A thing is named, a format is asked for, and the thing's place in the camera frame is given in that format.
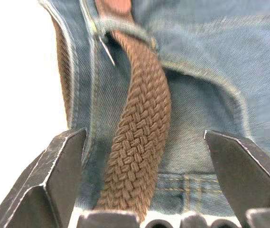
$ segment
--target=jeans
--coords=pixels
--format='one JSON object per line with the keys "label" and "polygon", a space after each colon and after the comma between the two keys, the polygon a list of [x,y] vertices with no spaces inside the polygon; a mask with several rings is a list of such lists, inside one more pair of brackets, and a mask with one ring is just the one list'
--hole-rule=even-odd
{"label": "jeans", "polygon": [[[76,206],[92,209],[130,82],[125,53],[104,34],[123,25],[118,19],[100,20],[94,0],[41,4],[67,43],[68,125],[89,131]],[[270,155],[270,1],[133,0],[132,15],[139,28],[124,29],[157,43],[172,99],[171,127],[150,210],[233,216],[203,133],[213,129],[248,137]]]}

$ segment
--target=brown braided belt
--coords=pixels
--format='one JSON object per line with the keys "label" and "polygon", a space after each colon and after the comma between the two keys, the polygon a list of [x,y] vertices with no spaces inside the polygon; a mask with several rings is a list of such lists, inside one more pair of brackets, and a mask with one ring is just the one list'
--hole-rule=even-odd
{"label": "brown braided belt", "polygon": [[[101,16],[116,16],[134,23],[130,0],[95,0],[95,3]],[[170,93],[157,56],[145,43],[120,31],[111,35],[130,60],[131,81],[107,162],[104,188],[95,209],[130,210],[143,221],[168,135]]]}

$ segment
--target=denim fabric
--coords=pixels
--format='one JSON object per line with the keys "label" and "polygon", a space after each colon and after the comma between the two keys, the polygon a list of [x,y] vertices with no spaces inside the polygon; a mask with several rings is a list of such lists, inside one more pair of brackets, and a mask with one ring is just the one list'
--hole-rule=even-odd
{"label": "denim fabric", "polygon": [[[41,3],[57,20],[72,66],[69,127],[87,127],[78,207],[99,198],[130,82],[130,64],[93,0]],[[232,216],[203,141],[205,129],[254,140],[270,154],[270,1],[133,0],[135,21],[158,44],[172,97],[171,127],[150,210]],[[132,30],[142,38],[142,30]]]}

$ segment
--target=white background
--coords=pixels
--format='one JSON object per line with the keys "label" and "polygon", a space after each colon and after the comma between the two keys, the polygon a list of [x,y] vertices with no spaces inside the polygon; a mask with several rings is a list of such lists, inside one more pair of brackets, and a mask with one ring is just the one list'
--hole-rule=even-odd
{"label": "white background", "polygon": [[65,129],[50,16],[36,0],[0,0],[0,204]]}

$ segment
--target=braided belt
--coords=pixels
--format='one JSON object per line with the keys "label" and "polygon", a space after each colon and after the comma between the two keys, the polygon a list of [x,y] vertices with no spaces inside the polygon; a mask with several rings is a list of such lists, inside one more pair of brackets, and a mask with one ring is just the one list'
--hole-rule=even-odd
{"label": "braided belt", "polygon": [[[96,0],[95,3],[101,17],[116,16],[134,23],[130,0]],[[120,31],[113,31],[111,36],[128,56],[131,80],[95,209],[130,210],[143,221],[168,135],[170,93],[157,56],[148,45]]]}

